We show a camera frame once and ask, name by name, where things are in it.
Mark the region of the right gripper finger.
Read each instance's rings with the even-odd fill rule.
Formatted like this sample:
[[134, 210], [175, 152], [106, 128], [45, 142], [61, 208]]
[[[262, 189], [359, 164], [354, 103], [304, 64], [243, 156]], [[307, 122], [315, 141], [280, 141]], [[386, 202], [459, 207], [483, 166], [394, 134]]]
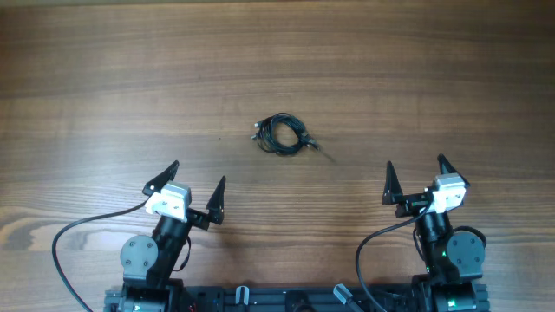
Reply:
[[468, 188], [470, 186], [470, 183], [464, 178], [464, 176], [462, 174], [460, 174], [452, 165], [451, 163], [447, 160], [447, 157], [443, 154], [440, 153], [437, 156], [437, 160], [439, 163], [439, 168], [440, 168], [440, 173], [441, 174], [458, 174], [459, 177], [462, 179], [462, 181], [465, 184], [465, 187]]
[[382, 195], [383, 205], [397, 205], [403, 201], [403, 192], [393, 163], [387, 163], [385, 185]]

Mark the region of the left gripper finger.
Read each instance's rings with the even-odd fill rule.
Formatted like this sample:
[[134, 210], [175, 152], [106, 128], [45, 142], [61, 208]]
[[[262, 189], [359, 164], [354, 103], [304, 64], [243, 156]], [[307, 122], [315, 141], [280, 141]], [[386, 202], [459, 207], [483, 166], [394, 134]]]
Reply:
[[175, 160], [167, 169], [165, 169], [163, 172], [158, 174], [150, 181], [146, 182], [145, 186], [143, 187], [142, 193], [146, 196], [152, 196], [154, 193], [160, 192], [161, 189], [166, 185], [166, 183], [174, 180], [179, 166], [179, 161]]
[[208, 217], [210, 221], [215, 224], [222, 224], [225, 218], [225, 184], [226, 176], [223, 176], [206, 205]]

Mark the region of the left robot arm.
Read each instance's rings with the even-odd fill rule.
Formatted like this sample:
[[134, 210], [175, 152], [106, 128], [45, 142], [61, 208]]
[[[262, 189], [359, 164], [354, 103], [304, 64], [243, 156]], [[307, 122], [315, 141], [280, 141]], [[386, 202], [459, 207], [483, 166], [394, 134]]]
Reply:
[[146, 182], [142, 192], [146, 212], [160, 217], [150, 236], [129, 238], [121, 248], [123, 285], [117, 294], [107, 294], [106, 311], [185, 311], [182, 306], [184, 285], [172, 279], [174, 272], [185, 268], [177, 264], [184, 246], [191, 245], [190, 231], [207, 230], [211, 224], [222, 224], [225, 218], [226, 177], [218, 182], [204, 211], [190, 207], [192, 191], [176, 182], [179, 161]]

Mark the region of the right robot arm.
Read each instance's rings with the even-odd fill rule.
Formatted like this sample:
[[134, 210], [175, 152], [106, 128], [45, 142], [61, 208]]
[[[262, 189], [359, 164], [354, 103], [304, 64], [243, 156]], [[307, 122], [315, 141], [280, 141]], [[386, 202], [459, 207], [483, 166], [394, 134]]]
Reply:
[[416, 194], [402, 191], [395, 168], [388, 162], [382, 196], [395, 205], [397, 218], [415, 224], [413, 239], [427, 273], [414, 276], [411, 288], [419, 311], [480, 311], [488, 309], [483, 277], [486, 237], [470, 226], [454, 227], [448, 213], [464, 204], [470, 183], [440, 154], [440, 173], [432, 185]]

